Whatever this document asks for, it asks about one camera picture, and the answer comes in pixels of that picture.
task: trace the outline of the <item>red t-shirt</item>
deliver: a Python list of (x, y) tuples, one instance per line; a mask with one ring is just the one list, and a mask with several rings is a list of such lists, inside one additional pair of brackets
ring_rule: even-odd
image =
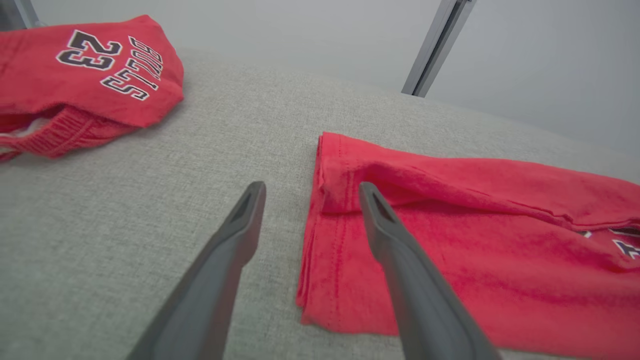
[(147, 15), (0, 33), (0, 160), (55, 158), (155, 124), (182, 100), (183, 75)]
[[(640, 356), (640, 186), (499, 159), (320, 137), (296, 303), (303, 323), (397, 335), (358, 185), (374, 183), (498, 347)], [(611, 231), (610, 228), (630, 228)]]

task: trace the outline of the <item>gray couch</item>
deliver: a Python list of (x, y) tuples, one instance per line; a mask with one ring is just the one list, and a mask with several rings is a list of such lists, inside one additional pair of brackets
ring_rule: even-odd
[[(245, 186), (267, 184), (227, 359), (400, 359), (397, 338), (299, 323), (317, 137), (442, 157), (536, 161), (640, 183), (640, 163), (506, 119), (181, 51), (163, 122), (62, 159), (0, 166), (0, 358), (122, 359)], [(507, 358), (533, 355), (505, 352)]]

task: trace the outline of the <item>fabric texture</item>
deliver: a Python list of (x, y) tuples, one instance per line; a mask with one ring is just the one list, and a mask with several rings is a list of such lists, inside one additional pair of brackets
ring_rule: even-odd
[(632, 158), (507, 119), (201, 51), (179, 55), (185, 99), (162, 122), (56, 160), (25, 154), (0, 167), (0, 359), (124, 359), (254, 180), (267, 184), (262, 231), (225, 357), (402, 359), (397, 337), (300, 324), (294, 299), (323, 131), (640, 183)]
[(57, 158), (159, 122), (183, 69), (149, 16), (0, 33), (0, 161)]
[(523, 161), (420, 156), (333, 133), (318, 141), (296, 296), (303, 323), (397, 334), (360, 213), (362, 181), (378, 187), (497, 346), (636, 354), (640, 238), (609, 228), (639, 227), (640, 186)]

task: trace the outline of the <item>gray upholstery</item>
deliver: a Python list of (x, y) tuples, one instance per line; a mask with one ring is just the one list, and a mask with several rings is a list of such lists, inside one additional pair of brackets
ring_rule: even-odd
[(510, 120), (196, 51), (180, 57), (185, 100), (161, 124), (62, 159), (0, 165), (0, 358), (124, 358), (254, 180), (267, 184), (262, 234), (225, 357), (402, 358), (397, 338), (299, 324), (294, 297), (322, 131), (640, 183), (635, 160)]

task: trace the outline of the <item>gray fabric surface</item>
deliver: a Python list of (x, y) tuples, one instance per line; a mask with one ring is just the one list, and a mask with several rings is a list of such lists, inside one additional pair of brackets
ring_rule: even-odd
[(262, 234), (242, 274), (225, 357), (401, 358), (397, 338), (299, 324), (294, 297), (322, 131), (640, 183), (635, 160), (508, 120), (194, 51), (180, 56), (186, 98), (160, 125), (59, 160), (24, 155), (0, 165), (0, 358), (124, 358), (254, 180), (267, 184)]

